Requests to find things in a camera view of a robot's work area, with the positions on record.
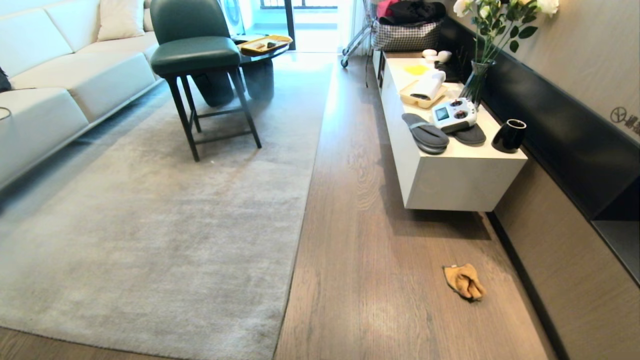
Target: red cloth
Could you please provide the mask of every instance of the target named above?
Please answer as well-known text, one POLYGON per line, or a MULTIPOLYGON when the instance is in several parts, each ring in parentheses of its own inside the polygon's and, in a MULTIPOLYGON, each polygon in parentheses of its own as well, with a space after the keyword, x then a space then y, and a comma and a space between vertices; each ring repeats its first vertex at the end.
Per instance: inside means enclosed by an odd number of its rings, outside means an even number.
POLYGON ((397 3, 400 0, 384 0, 378 3, 378 18, 385 16, 393 16, 394 13, 389 10, 389 6, 397 3))

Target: wooden floor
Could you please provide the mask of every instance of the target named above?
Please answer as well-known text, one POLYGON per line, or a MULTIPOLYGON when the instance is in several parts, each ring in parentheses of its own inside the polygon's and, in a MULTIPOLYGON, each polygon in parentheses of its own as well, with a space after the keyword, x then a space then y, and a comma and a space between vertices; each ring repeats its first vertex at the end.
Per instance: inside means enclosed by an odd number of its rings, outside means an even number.
MULTIPOLYGON (((403 208, 370 72, 337 69, 317 150, 277 360, 555 359, 486 219, 403 208), (472 263, 469 304, 441 267, 472 263)), ((0 329, 0 359, 151 360, 0 329)))

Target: flower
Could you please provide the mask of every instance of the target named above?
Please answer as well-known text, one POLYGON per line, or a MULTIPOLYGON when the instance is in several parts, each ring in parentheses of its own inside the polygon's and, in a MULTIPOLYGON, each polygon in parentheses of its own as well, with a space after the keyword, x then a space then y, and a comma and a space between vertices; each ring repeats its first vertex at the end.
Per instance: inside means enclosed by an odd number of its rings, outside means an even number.
POLYGON ((480 9, 480 17, 486 19, 487 16, 491 13, 491 8, 489 6, 484 5, 482 9, 480 9))
POLYGON ((458 17, 464 17, 468 12, 474 0, 457 0, 453 5, 453 11, 458 17))
POLYGON ((558 12, 558 6, 560 6, 560 0, 538 0, 540 12, 549 16, 558 12))

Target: black cup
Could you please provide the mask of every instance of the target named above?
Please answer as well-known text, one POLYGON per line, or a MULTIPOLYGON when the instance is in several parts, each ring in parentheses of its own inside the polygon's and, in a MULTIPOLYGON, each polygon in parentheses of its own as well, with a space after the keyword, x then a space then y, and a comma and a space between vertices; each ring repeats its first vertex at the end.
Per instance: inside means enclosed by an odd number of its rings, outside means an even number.
POLYGON ((498 151, 513 154, 524 141, 527 124, 520 120, 507 120, 493 138, 491 145, 498 151))

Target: railing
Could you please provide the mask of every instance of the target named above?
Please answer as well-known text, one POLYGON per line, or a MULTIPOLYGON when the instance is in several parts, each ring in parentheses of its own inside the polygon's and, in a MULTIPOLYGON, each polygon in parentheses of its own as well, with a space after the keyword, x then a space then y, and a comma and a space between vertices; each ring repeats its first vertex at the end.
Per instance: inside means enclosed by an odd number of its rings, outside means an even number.
MULTIPOLYGON (((336 9, 339 0, 292 0, 295 9, 336 9)), ((262 9, 283 9, 284 0, 260 0, 262 9)))

